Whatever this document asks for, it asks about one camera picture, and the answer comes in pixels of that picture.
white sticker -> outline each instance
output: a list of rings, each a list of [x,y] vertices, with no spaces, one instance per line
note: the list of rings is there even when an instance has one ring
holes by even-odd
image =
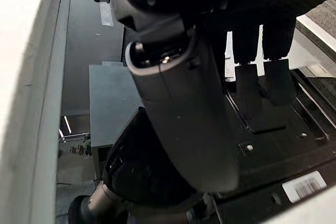
[[[290,202],[294,203],[327,187],[321,174],[316,170],[282,185]]]

bolt hole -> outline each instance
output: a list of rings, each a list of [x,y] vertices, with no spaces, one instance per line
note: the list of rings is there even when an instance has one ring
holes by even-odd
[[[274,204],[276,204],[276,205],[281,205],[281,200],[280,200],[279,195],[277,195],[277,194],[272,194],[272,196],[271,196],[271,200],[272,200],[272,202],[273,202]]]

screw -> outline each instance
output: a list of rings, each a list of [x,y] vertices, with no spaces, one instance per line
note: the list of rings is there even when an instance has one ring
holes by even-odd
[[[253,151],[253,145],[251,144],[247,145],[246,150],[248,150],[249,152]]]

gray carpet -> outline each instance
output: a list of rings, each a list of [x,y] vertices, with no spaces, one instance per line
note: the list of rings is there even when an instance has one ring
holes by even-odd
[[[328,0],[307,13],[316,24],[336,38],[336,0]]]

barcode label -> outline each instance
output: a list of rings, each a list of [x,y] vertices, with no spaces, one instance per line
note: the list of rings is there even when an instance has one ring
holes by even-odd
[[[288,181],[282,187],[290,202],[294,203],[327,187],[327,184],[316,170],[310,174]]]

